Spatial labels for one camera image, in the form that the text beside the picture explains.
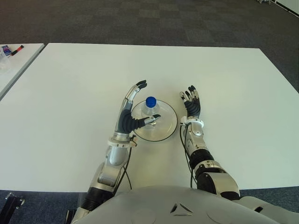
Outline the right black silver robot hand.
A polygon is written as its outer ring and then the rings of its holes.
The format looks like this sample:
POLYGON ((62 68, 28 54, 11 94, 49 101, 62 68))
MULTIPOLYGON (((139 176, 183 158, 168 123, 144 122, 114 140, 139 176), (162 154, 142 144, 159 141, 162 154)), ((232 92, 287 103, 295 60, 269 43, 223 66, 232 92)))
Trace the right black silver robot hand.
POLYGON ((201 106, 199 94, 194 85, 189 86, 188 90, 185 92, 181 91, 179 95, 186 108, 187 117, 198 119, 200 116, 201 106))

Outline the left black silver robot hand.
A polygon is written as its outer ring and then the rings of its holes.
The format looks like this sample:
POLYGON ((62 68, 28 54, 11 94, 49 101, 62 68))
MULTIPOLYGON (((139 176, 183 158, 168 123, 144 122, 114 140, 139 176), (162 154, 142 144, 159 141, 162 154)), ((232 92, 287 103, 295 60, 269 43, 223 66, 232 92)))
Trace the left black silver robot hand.
POLYGON ((158 120, 161 115, 154 114, 150 117, 145 117, 141 119, 135 119, 132 116, 132 106, 133 106, 133 99, 136 94, 143 88, 147 86, 146 80, 142 80, 137 84, 133 85, 128 93, 126 94, 120 108, 119 116, 115 126, 115 132, 119 134, 126 134, 129 135, 135 129, 139 129, 144 127, 145 125, 152 123, 158 120))

